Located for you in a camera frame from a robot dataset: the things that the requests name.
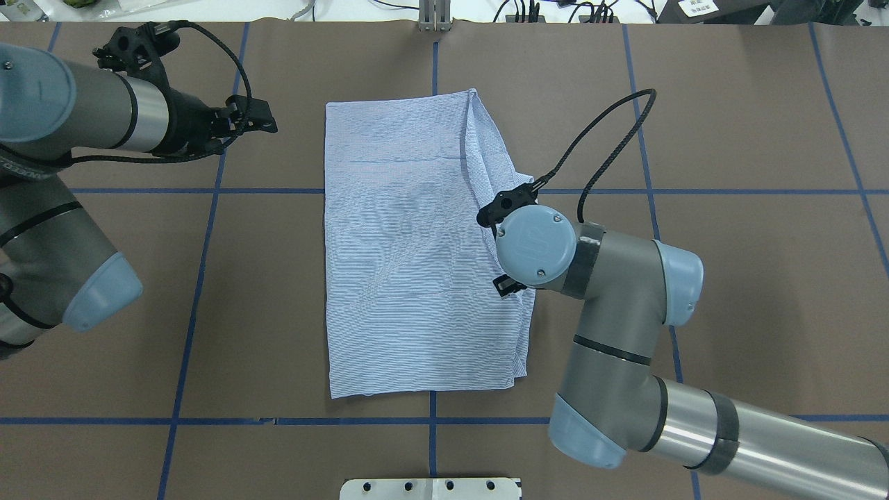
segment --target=white floor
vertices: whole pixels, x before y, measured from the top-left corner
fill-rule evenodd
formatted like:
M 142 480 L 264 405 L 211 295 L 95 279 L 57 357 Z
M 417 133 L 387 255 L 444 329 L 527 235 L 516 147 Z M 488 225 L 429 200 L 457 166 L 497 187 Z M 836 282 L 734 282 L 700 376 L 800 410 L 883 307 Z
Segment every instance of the white floor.
M 257 20 L 264 17 L 288 19 L 302 9 L 308 0 L 263 0 L 262 2 L 233 2 L 232 0 L 101 0 L 98 4 L 84 9 L 73 9 L 64 5 L 61 0 L 35 0 L 49 14 L 51 20 L 133 20 L 143 21 L 156 19 L 157 9 L 163 9 L 167 19 L 189 20 Z M 642 0 L 649 4 L 652 0 Z M 653 0 L 658 12 L 663 9 L 666 0 Z M 391 4 L 417 4 L 416 0 L 388 0 Z M 872 22 L 874 26 L 889 24 L 886 9 L 868 7 L 867 0 L 856 11 L 859 19 Z M 166 4 L 135 13 L 125 14 L 118 7 L 120 4 Z M 500 6 L 501 0 L 452 0 L 451 13 L 456 19 L 490 22 Z M 547 22 L 567 22 L 573 7 L 559 8 L 555 2 L 541 3 L 541 15 Z M 651 23 L 648 12 L 635 0 L 619 0 L 613 7 L 616 15 L 624 23 Z M 500 16 L 500 22 L 506 14 L 512 14 L 515 8 L 512 3 L 507 5 Z M 772 18 L 771 9 L 759 19 L 757 24 L 768 24 Z M 315 9 L 316 20 L 396 20 L 417 19 L 417 12 L 406 9 L 393 9 L 371 0 L 317 0 Z M 300 20 L 311 21 L 311 14 Z

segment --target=green object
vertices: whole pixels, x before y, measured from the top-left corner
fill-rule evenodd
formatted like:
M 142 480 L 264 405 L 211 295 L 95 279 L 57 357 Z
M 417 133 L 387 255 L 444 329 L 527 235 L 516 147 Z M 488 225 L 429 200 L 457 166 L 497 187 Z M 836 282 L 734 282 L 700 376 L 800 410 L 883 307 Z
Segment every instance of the green object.
M 85 7 L 87 5 L 92 5 L 98 2 L 99 0 L 65 0 L 65 4 L 68 4 L 75 9 L 79 9 L 81 7 Z

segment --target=cloth fold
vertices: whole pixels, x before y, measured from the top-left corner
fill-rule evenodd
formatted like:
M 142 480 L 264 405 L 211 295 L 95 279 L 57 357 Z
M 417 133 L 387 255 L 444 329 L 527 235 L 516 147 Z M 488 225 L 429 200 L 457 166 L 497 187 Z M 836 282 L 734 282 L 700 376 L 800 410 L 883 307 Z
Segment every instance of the cloth fold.
M 327 104 L 331 396 L 505 389 L 526 375 L 534 291 L 501 299 L 478 209 L 517 173 L 475 89 Z

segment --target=cloth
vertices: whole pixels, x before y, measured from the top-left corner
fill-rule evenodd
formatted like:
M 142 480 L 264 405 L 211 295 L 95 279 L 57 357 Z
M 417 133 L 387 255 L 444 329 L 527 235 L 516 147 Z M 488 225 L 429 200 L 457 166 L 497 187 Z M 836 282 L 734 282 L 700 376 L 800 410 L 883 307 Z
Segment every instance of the cloth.
M 327 104 L 324 242 L 332 398 L 506 389 L 534 291 L 501 299 L 476 213 L 516 173 L 475 89 Z

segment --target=light blue joint cap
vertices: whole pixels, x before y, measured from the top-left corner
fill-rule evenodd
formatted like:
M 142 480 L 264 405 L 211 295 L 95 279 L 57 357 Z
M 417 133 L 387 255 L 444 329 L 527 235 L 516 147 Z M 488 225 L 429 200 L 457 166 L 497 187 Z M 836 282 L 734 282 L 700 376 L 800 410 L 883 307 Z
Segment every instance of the light blue joint cap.
M 501 267 L 523 285 L 552 281 L 568 269 L 574 258 L 574 227 L 555 208 L 523 206 L 507 215 L 499 231 L 502 236 L 497 237 L 497 257 Z
M 704 264 L 688 250 L 654 240 L 661 253 L 664 284 L 667 286 L 667 316 L 664 325 L 680 327 L 694 314 L 704 286 Z
M 85 332 L 114 316 L 142 295 L 142 283 L 120 252 L 86 280 L 65 309 L 62 322 L 78 332 Z
M 55 132 L 71 115 L 76 95 L 64 61 L 46 51 L 0 44 L 0 141 L 36 141 Z
M 602 469 L 616 469 L 627 454 L 558 394 L 549 419 L 549 440 L 574 460 Z

